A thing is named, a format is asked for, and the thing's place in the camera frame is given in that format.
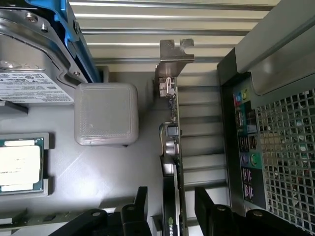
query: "gray metal panel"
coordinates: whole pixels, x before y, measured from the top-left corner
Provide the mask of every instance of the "gray metal panel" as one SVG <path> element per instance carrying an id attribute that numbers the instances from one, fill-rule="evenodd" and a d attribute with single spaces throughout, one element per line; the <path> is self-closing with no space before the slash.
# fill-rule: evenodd
<path id="1" fill-rule="evenodd" d="M 263 96 L 259 96 L 251 91 L 252 107 L 257 108 L 259 106 L 283 99 L 284 97 L 291 96 L 293 93 L 308 91 L 309 88 L 313 87 L 315 87 L 315 74 L 283 86 L 282 88 L 269 92 Z"/>
<path id="2" fill-rule="evenodd" d="M 264 95 L 315 73 L 314 38 L 312 27 L 251 68 L 254 92 Z"/>
<path id="3" fill-rule="evenodd" d="M 237 71 L 244 73 L 315 24 L 315 1 L 281 1 L 235 47 Z"/>
<path id="4" fill-rule="evenodd" d="M 77 6 L 73 3 L 72 9 L 77 19 L 101 18 L 113 20 L 186 20 L 186 21 L 231 21 L 257 22 L 266 16 L 268 11 L 239 11 L 239 10 L 211 10 L 187 8 L 141 8 L 107 6 L 98 8 Z"/>
<path id="5" fill-rule="evenodd" d="M 92 53 L 93 57 L 96 59 L 103 58 L 106 56 L 106 58 L 137 58 L 137 57 L 150 57 L 153 58 L 153 60 L 158 59 L 159 62 L 159 47 L 144 47 L 139 50 L 140 45 L 137 47 L 133 46 L 125 46 L 125 47 L 115 47 L 115 45 L 104 45 L 102 47 L 102 44 L 100 45 L 93 45 L 90 46 L 90 52 Z M 221 57 L 225 57 L 226 54 L 228 54 L 231 51 L 230 45 L 220 45 L 220 47 L 211 47 L 211 42 L 209 42 L 208 45 L 205 45 L 204 47 L 197 47 L 197 48 L 187 48 L 185 49 L 185 52 L 187 54 L 194 54 L 195 57 L 209 57 L 211 55 L 211 58 L 217 57 L 218 61 L 220 61 Z"/>
<path id="6" fill-rule="evenodd" d="M 71 5 L 90 5 L 91 1 L 72 0 Z M 216 10 L 262 10 L 269 11 L 279 0 L 102 0 L 96 1 L 93 5 L 99 6 L 133 6 L 133 7 L 163 7 L 163 8 L 189 8 L 189 9 L 216 9 Z"/>
<path id="7" fill-rule="evenodd" d="M 223 153 L 223 136 L 198 136 L 182 138 L 183 156 Z"/>
<path id="8" fill-rule="evenodd" d="M 204 155 L 204 156 L 187 156 L 183 158 L 184 170 L 207 168 L 211 166 L 224 166 L 226 157 L 224 154 Z"/>
<path id="9" fill-rule="evenodd" d="M 200 75 L 180 75 L 177 78 L 177 86 L 179 87 L 205 87 L 218 86 L 219 80 L 217 78 L 217 71 L 210 71 L 206 74 Z"/>
<path id="10" fill-rule="evenodd" d="M 221 122 L 182 124 L 182 137 L 223 134 Z"/>
<path id="11" fill-rule="evenodd" d="M 96 60 L 97 66 L 108 65 L 110 72 L 153 72 L 152 68 L 155 68 L 156 63 L 149 62 L 133 62 L 133 63 L 122 63 L 122 64 L 107 64 L 103 61 L 99 62 Z M 191 63 L 185 66 L 182 74 L 205 74 L 210 71 L 216 70 L 218 63 L 206 62 L 206 63 Z"/>
<path id="12" fill-rule="evenodd" d="M 222 179 L 226 179 L 225 166 L 212 166 L 200 170 L 189 170 L 184 172 L 185 184 L 205 183 Z"/>
<path id="13" fill-rule="evenodd" d="M 218 104 L 220 92 L 218 87 L 180 88 L 179 105 Z"/>
<path id="14" fill-rule="evenodd" d="M 179 34 L 192 35 L 231 35 L 245 36 L 257 22 L 194 22 L 187 21 L 179 24 L 175 21 L 156 20 L 103 20 L 103 19 L 78 19 L 84 34 L 107 34 L 111 32 L 129 32 L 135 34 L 141 32 L 178 32 Z"/>
<path id="15" fill-rule="evenodd" d="M 222 115 L 220 104 L 180 106 L 181 118 L 217 117 Z"/>
<path id="16" fill-rule="evenodd" d="M 89 48 L 159 48 L 159 41 L 163 39 L 174 39 L 175 46 L 183 39 L 182 35 L 85 35 Z M 243 36 L 193 36 L 194 48 L 233 48 Z"/>
<path id="17" fill-rule="evenodd" d="M 102 52 L 102 50 L 98 50 L 96 49 L 95 51 L 97 51 L 97 53 L 99 55 L 104 55 L 104 52 Z M 158 64 L 160 59 L 158 57 L 129 57 L 128 54 L 132 54 L 132 52 L 129 52 L 129 50 L 126 50 L 126 52 L 123 52 L 122 54 L 126 54 L 123 55 L 122 57 L 119 57 L 120 53 L 119 50 L 113 50 L 114 52 L 114 56 L 111 58 L 95 58 L 94 61 L 96 64 L 122 64 L 122 63 L 156 63 Z M 213 57 L 207 57 L 207 56 L 202 56 L 202 57 L 195 57 L 195 63 L 205 63 L 205 62 L 220 62 L 223 59 L 223 56 L 213 56 Z"/>

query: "rear panel ports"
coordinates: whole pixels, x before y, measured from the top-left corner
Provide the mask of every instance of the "rear panel ports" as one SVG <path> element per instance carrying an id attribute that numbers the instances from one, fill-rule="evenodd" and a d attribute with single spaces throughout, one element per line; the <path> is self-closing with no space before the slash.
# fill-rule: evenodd
<path id="1" fill-rule="evenodd" d="M 249 136 L 250 149 L 256 149 L 257 139 L 256 136 Z"/>
<path id="2" fill-rule="evenodd" d="M 243 163 L 244 165 L 248 165 L 248 163 L 249 163 L 249 161 L 250 161 L 250 159 L 249 159 L 249 157 L 248 157 L 247 154 L 242 154 L 242 155 L 241 155 L 241 160 L 242 160 L 242 163 Z"/>
<path id="3" fill-rule="evenodd" d="M 247 169 L 246 171 L 247 171 L 247 176 L 248 176 L 248 182 L 251 182 L 251 180 L 252 180 L 252 172 L 251 172 L 250 169 Z"/>
<path id="4" fill-rule="evenodd" d="M 244 126 L 243 113 L 239 107 L 236 110 L 237 111 L 236 111 L 235 117 L 236 117 L 237 127 L 242 127 L 242 126 Z"/>
<path id="5" fill-rule="evenodd" d="M 240 152 L 249 151 L 249 142 L 247 137 L 239 137 L 239 149 Z"/>
<path id="6" fill-rule="evenodd" d="M 257 154 L 253 153 L 253 154 L 251 155 L 250 160 L 251 160 L 252 166 L 256 166 L 256 165 L 258 164 L 258 157 L 257 157 Z"/>
<path id="7" fill-rule="evenodd" d="M 247 201 L 252 201 L 252 198 L 254 197 L 253 189 L 250 185 L 244 184 L 244 198 Z"/>
<path id="8" fill-rule="evenodd" d="M 248 182 L 248 172 L 245 168 L 242 168 L 243 169 L 243 182 Z"/>

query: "hard drive label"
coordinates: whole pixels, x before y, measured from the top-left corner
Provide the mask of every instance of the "hard drive label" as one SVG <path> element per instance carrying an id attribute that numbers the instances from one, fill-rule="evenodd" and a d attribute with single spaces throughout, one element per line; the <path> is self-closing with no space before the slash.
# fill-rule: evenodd
<path id="1" fill-rule="evenodd" d="M 45 73 L 0 73 L 0 100 L 14 103 L 71 103 L 73 99 Z"/>

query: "metal bracket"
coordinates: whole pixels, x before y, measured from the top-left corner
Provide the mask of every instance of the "metal bracket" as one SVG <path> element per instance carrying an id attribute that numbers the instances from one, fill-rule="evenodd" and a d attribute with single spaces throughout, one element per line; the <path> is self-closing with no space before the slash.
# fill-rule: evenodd
<path id="1" fill-rule="evenodd" d="M 180 40 L 180 46 L 175 47 L 174 40 L 161 40 L 160 63 L 156 66 L 155 82 L 161 97 L 175 94 L 175 78 L 179 76 L 186 64 L 194 62 L 193 54 L 186 54 L 186 47 L 193 47 L 192 39 Z"/>
<path id="2" fill-rule="evenodd" d="M 224 205 L 216 205 L 203 187 L 195 188 L 195 213 L 204 236 L 261 235 L 310 236 L 293 224 L 260 209 L 242 217 Z"/>
<path id="3" fill-rule="evenodd" d="M 105 210 L 91 209 L 69 221 L 50 236 L 152 236 L 147 223 L 148 188 L 139 187 L 133 204 L 121 212 L 108 214 Z"/>

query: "wire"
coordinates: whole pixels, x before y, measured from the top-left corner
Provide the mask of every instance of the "wire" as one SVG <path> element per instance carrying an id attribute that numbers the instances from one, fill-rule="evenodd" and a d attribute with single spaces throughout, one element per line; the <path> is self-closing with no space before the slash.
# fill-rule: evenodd
<path id="1" fill-rule="evenodd" d="M 64 81 L 62 81 L 62 80 L 59 79 L 58 77 L 57 77 L 57 80 L 58 80 L 60 83 L 62 83 L 63 85 L 66 85 L 66 86 L 68 86 L 68 87 L 70 87 L 70 88 L 73 88 L 73 89 L 76 88 L 75 86 L 72 86 L 72 85 L 70 85 L 70 84 L 65 83 Z"/>
<path id="2" fill-rule="evenodd" d="M 162 152 L 160 157 L 164 156 L 164 144 L 163 144 L 163 130 L 164 130 L 164 124 L 161 124 L 158 128 L 158 132 L 159 132 L 159 139 L 161 141 L 161 146 L 162 146 Z"/>

